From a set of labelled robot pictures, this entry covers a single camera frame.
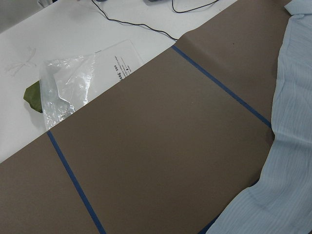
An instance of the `white table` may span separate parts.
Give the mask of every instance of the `white table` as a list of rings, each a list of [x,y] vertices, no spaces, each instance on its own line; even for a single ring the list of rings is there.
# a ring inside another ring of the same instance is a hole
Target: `white table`
[[[172,11],[171,0],[107,0],[99,3],[111,18],[145,23],[175,38],[195,29],[236,0],[220,0],[186,14]],[[175,0],[178,10],[207,4],[207,0]],[[168,37],[137,26],[111,22],[90,0],[59,0],[0,34],[0,162],[23,148],[46,129],[43,116],[23,100],[25,89],[39,79],[44,60],[86,55],[129,39],[144,63],[174,44]],[[19,69],[8,70],[17,62]]]

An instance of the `shirt collar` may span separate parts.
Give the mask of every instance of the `shirt collar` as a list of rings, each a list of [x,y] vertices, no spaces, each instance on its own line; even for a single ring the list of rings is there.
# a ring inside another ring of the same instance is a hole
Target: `shirt collar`
[[[292,0],[285,8],[291,15],[312,14],[312,0]]]

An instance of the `blue tape line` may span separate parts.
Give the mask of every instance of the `blue tape line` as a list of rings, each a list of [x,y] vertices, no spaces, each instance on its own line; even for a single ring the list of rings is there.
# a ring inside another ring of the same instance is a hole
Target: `blue tape line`
[[[84,203],[85,207],[87,208],[87,210],[88,210],[88,212],[89,212],[89,214],[90,214],[94,224],[96,225],[96,227],[98,229],[98,232],[100,234],[106,234],[106,232],[105,232],[105,230],[104,230],[100,220],[98,219],[96,213],[94,212],[94,210],[93,210],[93,208],[92,208],[92,206],[91,206],[87,196],[84,194],[84,192],[83,192],[83,190],[82,190],[82,188],[81,188],[77,178],[75,177],[72,169],[70,168],[70,166],[69,166],[69,164],[68,164],[64,154],[60,150],[60,147],[59,147],[57,141],[55,140],[54,136],[52,135],[52,133],[50,131],[48,131],[47,134],[48,134],[48,136],[50,138],[50,141],[52,142],[52,144],[53,144],[53,146],[54,146],[54,148],[55,148],[55,150],[56,150],[56,152],[57,152],[61,162],[63,163],[63,166],[65,167],[65,169],[66,169],[70,179],[72,180],[72,182],[73,182],[73,184],[74,184],[74,186],[75,186],[75,188],[76,188],[76,190],[77,190],[81,200],[83,201],[83,203]]]
[[[178,49],[175,45],[173,48],[178,54],[180,54],[183,58],[185,58],[191,65],[197,68],[201,73],[211,79],[215,84],[217,84],[221,89],[227,92],[231,97],[233,97],[236,101],[238,101],[241,105],[243,105],[247,110],[253,113],[259,120],[265,123],[269,128],[272,128],[270,121],[268,121],[264,116],[262,116],[258,111],[256,111],[253,107],[247,104],[243,99],[241,99],[238,95],[236,95],[232,90],[226,87],[223,83],[221,83],[218,79],[216,79],[213,75],[207,72],[204,68],[202,68],[199,64],[197,64],[194,60],[188,57],[183,51]]]

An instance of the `green leaf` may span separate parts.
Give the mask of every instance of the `green leaf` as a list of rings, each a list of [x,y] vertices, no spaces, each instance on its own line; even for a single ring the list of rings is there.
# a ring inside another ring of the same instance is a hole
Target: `green leaf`
[[[25,90],[24,100],[27,101],[30,107],[35,111],[42,113],[39,80]]]

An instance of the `plastic bag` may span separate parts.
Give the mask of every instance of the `plastic bag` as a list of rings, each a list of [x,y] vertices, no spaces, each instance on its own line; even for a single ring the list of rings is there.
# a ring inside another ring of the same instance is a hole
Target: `plastic bag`
[[[44,62],[40,96],[47,130],[88,103],[94,64],[95,54]]]

